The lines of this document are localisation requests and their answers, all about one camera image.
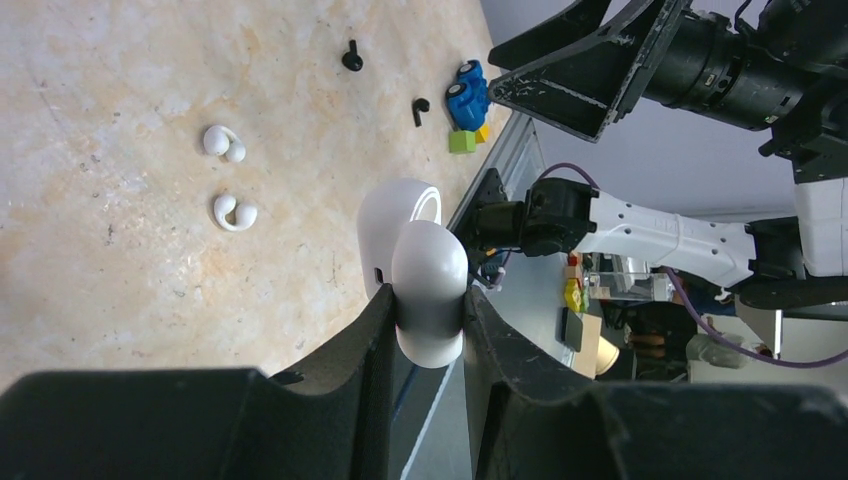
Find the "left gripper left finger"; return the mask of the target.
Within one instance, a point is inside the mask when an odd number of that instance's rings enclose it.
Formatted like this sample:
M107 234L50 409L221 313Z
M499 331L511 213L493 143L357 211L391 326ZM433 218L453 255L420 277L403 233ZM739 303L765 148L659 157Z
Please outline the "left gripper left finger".
M1 397L5 479L384 479L396 302L288 369L43 371Z

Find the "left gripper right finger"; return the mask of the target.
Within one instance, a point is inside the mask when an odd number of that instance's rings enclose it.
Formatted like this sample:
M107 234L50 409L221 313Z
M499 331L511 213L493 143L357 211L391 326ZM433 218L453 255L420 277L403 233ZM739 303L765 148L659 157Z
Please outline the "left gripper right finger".
M847 403L818 386L596 382L464 296L477 479L843 479Z

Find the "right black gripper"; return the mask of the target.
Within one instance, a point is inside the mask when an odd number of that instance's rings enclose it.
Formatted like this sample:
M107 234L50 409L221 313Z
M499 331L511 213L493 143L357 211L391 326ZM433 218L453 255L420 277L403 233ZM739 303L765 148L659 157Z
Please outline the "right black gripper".
M727 18L681 0L579 0L495 46L503 69L489 98L582 140L630 113L641 97L750 131L812 132L812 9L765 9L760 28L733 34Z

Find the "white earbud charging case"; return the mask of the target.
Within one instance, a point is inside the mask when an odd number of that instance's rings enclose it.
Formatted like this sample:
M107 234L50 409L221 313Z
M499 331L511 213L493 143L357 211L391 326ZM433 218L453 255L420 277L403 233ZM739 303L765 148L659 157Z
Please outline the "white earbud charging case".
M413 178L381 183L359 207L357 236L367 295L392 287L396 338L406 358L427 369L455 361L463 348L468 258L442 225L439 190Z

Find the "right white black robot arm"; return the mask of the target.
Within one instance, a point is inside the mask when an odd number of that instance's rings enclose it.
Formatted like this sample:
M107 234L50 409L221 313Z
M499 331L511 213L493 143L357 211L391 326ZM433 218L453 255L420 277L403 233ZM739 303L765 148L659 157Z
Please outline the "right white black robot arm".
M793 309L847 297L847 5L573 1L495 46L494 103L591 184L575 247Z

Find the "black earbud near arm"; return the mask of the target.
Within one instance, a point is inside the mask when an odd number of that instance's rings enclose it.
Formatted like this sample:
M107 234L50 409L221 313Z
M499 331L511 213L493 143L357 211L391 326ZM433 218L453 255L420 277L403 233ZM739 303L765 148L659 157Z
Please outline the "black earbud near arm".
M420 128L422 126L421 115L430 111L430 102L426 98L416 98L412 102L411 109L414 125L416 128Z

